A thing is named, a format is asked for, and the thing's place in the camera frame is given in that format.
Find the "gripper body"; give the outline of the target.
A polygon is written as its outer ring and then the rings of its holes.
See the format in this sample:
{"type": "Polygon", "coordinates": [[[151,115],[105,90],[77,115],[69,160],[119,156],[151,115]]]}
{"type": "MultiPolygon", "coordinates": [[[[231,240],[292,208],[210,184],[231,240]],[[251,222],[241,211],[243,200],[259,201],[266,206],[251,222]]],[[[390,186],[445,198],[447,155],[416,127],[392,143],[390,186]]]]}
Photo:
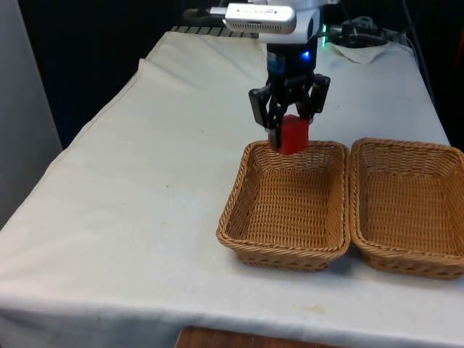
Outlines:
{"type": "Polygon", "coordinates": [[[312,76],[316,66],[317,41],[303,44],[267,44],[268,80],[312,76]]]}

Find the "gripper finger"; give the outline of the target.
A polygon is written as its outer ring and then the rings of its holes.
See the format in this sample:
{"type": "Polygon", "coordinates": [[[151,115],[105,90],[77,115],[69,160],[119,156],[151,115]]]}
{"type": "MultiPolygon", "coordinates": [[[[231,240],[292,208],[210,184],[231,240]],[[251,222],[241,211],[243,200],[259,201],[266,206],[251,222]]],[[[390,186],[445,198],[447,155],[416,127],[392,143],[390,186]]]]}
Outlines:
{"type": "Polygon", "coordinates": [[[283,116],[289,108],[289,96],[287,79],[269,80],[264,87],[249,91],[254,120],[267,131],[273,149],[282,145],[283,116]]]}
{"type": "Polygon", "coordinates": [[[297,108],[299,118],[312,122],[323,111],[331,79],[311,72],[289,79],[290,104],[297,108]]]}

